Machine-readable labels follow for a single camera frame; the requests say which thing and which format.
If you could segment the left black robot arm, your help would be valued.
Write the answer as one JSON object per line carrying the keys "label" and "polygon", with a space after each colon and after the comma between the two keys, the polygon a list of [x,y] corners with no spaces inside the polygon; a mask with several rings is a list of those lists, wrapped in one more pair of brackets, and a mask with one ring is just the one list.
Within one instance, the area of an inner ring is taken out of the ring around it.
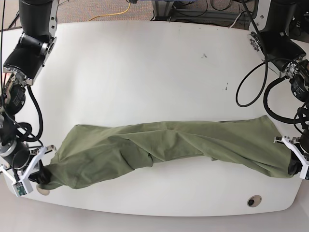
{"label": "left black robot arm", "polygon": [[[309,61],[306,52],[294,43],[288,33],[297,11],[308,7],[307,0],[256,0],[250,12],[249,41],[267,67],[279,77],[265,90],[263,105],[273,119],[301,128],[299,137],[276,139],[291,150],[288,174],[309,178]],[[273,112],[268,105],[268,95],[276,85],[288,80],[292,94],[303,103],[293,118]]]}

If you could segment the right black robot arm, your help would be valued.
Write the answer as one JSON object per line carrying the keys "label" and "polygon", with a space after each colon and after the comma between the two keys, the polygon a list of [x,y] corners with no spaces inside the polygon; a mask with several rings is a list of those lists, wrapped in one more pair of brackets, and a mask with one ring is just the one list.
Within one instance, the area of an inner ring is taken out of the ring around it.
{"label": "right black robot arm", "polygon": [[[20,0],[18,4],[23,32],[0,68],[4,75],[0,80],[0,146],[4,151],[0,155],[9,164],[16,181],[20,181],[19,173],[24,173],[35,157],[28,144],[39,142],[43,133],[42,112],[31,87],[56,43],[59,2]],[[26,92],[37,110],[37,134],[29,123],[15,119],[25,104]]]}

